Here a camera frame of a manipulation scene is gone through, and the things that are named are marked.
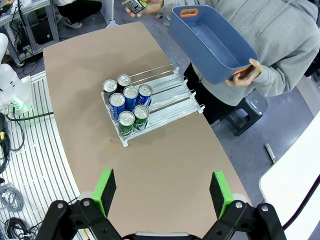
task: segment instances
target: sleeve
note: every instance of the sleeve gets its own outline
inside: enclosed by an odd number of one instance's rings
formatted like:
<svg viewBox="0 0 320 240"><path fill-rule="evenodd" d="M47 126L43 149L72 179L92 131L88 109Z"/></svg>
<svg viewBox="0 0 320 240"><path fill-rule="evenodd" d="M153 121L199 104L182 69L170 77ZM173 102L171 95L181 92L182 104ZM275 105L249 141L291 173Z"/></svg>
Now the sleeve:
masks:
<svg viewBox="0 0 320 240"><path fill-rule="evenodd" d="M252 82L254 87L268 97L290 92L318 54L319 41L319 37L313 38L270 67L262 65L262 72Z"/></svg>

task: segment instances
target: brown tabletop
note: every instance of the brown tabletop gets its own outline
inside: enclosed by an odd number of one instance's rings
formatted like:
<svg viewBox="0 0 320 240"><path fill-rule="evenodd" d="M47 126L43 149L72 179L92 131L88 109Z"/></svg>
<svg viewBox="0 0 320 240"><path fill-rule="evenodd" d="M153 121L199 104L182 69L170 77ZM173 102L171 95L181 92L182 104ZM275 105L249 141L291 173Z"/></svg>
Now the brown tabletop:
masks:
<svg viewBox="0 0 320 240"><path fill-rule="evenodd" d="M224 172L247 196L202 114L130 140L123 147L101 99L102 83L169 64L141 22L68 39L44 51L54 116L77 186L93 191L113 168L117 190L108 218L123 236L189 232L202 237L216 221L209 185Z"/></svg>

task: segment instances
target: white table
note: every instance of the white table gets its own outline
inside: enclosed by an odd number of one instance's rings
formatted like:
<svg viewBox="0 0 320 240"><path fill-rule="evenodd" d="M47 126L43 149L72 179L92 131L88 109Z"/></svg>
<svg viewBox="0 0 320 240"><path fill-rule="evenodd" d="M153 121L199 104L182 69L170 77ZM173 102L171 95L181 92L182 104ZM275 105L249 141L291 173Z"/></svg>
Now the white table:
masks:
<svg viewBox="0 0 320 240"><path fill-rule="evenodd" d="M260 190L284 225L300 206L320 174L320 113L260 179ZM320 221L320 187L313 193L297 219L287 228L288 240L307 240Z"/></svg>

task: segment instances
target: coiled cable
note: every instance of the coiled cable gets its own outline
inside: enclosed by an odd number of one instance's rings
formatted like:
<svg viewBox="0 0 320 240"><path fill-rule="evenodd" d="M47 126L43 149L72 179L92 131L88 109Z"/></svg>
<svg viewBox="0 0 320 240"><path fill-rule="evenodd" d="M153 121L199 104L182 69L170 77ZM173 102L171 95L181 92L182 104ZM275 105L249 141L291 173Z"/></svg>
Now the coiled cable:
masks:
<svg viewBox="0 0 320 240"><path fill-rule="evenodd" d="M17 217L11 217L4 223L6 234L10 239L31 240L33 236L30 234L27 224Z"/></svg>
<svg viewBox="0 0 320 240"><path fill-rule="evenodd" d="M0 202L13 213L20 212L24 208L22 194L12 186L0 186Z"/></svg>

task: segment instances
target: black pants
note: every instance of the black pants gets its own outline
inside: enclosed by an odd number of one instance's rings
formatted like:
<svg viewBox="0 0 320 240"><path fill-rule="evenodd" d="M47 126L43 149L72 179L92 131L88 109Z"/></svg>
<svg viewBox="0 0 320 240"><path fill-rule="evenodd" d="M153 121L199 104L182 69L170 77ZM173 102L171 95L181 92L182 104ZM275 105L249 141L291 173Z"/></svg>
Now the black pants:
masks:
<svg viewBox="0 0 320 240"><path fill-rule="evenodd" d="M195 99L201 105L204 104L205 108L203 115L209 124L213 124L215 121L222 119L229 115L234 106L230 106L220 101L214 95L212 95L203 84L199 81L197 74L192 67L192 64L184 72L184 76L188 78L187 86L190 90L195 90Z"/></svg>
<svg viewBox="0 0 320 240"><path fill-rule="evenodd" d="M70 4L57 6L60 14L68 18L72 24L99 12L101 7L101 2L93 0L75 0Z"/></svg>
<svg viewBox="0 0 320 240"><path fill-rule="evenodd" d="M317 69L320 68L320 52L316 55L313 63L309 66L309 68L305 71L304 75L306 77L311 76L316 72Z"/></svg>

